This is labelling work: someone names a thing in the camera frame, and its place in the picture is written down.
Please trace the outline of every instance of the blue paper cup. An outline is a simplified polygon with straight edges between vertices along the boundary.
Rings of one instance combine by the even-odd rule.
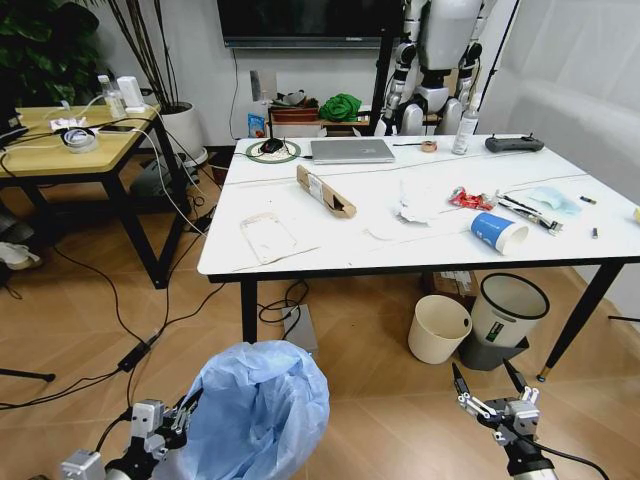
[[[471,232],[503,255],[510,255],[520,247],[529,235],[529,227],[481,213],[471,224]]]

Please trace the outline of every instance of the floor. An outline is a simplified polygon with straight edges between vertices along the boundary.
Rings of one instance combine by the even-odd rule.
[[[123,176],[136,173],[132,165]],[[202,189],[215,202],[215,186],[202,177]],[[94,196],[86,187],[54,187],[54,199]],[[27,215],[21,193],[6,189],[0,198]],[[167,216],[143,217],[160,245]],[[60,250],[107,273],[120,296],[123,321],[147,337],[164,320],[166,292],[155,291],[114,219],[101,219],[71,231]],[[180,252],[195,238],[185,233]],[[169,318],[196,310],[216,286],[196,270],[202,239],[180,263],[171,281]],[[0,366],[53,371],[52,385],[0,377],[0,399],[22,402],[50,394],[83,376],[111,371],[135,341],[123,332],[107,283],[51,251],[37,271],[18,273],[11,286],[16,300],[0,290]],[[555,342],[584,285],[569,269],[518,272],[551,297],[552,310],[530,336],[531,349],[515,359],[529,381],[541,388],[540,441],[587,457],[610,478],[640,478],[640,335],[623,322],[610,322],[604,302],[566,356],[540,385],[535,374]],[[262,302],[282,298],[288,282],[260,285]],[[318,364],[331,390],[327,432],[301,479],[502,479],[506,457],[491,433],[456,405],[451,366],[426,365],[407,347],[412,309],[422,293],[419,277],[397,275],[309,281],[308,305],[319,340]],[[240,291],[227,285],[193,318],[170,327],[136,371],[134,399],[176,401],[212,355],[241,340]],[[260,339],[278,338],[281,327],[261,324]],[[473,393],[482,399],[512,394],[501,369],[463,369]],[[118,374],[93,388],[48,404],[0,412],[0,479],[58,478],[57,465],[77,448],[92,449],[105,426],[124,410],[128,377]],[[127,425],[114,429],[103,454],[119,456]],[[553,458],[563,480],[599,478],[588,467]]]

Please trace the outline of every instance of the trash can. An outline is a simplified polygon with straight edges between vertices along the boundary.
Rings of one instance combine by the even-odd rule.
[[[409,349],[425,363],[443,363],[469,333],[471,316],[462,305],[442,295],[429,295],[416,305]]]
[[[529,348],[527,337],[514,348],[496,347],[480,343],[475,335],[469,335],[458,347],[462,364],[471,370],[489,372],[502,366],[503,360],[511,360]]]
[[[480,343],[513,348],[549,313],[549,299],[526,278],[494,273],[480,283],[471,318]]]
[[[289,342],[231,347],[207,362],[187,398],[201,388],[187,444],[170,453],[154,479],[290,478],[327,428],[327,380]]]

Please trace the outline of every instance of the silver laptop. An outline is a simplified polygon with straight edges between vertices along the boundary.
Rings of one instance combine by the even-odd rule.
[[[396,159],[384,140],[325,140],[311,142],[316,165],[391,163]]]

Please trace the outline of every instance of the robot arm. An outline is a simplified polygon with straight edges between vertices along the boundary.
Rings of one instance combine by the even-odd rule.
[[[78,450],[61,465],[62,478],[73,480],[148,480],[169,450],[187,444],[191,415],[202,390],[181,407],[167,410],[159,400],[145,400],[133,406],[131,440],[122,458],[105,467],[100,453]]]
[[[530,388],[522,374],[507,360],[504,360],[504,365],[520,393],[518,398],[483,402],[473,397],[454,363],[453,383],[458,392],[458,404],[478,423],[494,431],[493,438],[507,453],[507,470],[515,480],[558,480],[553,463],[531,443],[536,438],[540,420],[540,410],[536,406],[538,389]]]
[[[420,135],[424,115],[443,117],[438,133],[455,133],[469,103],[472,74],[482,47],[477,43],[495,0],[405,0],[404,36],[396,51],[396,70],[375,135]],[[419,58],[422,83],[401,103],[407,75]],[[455,97],[444,77],[459,69]]]

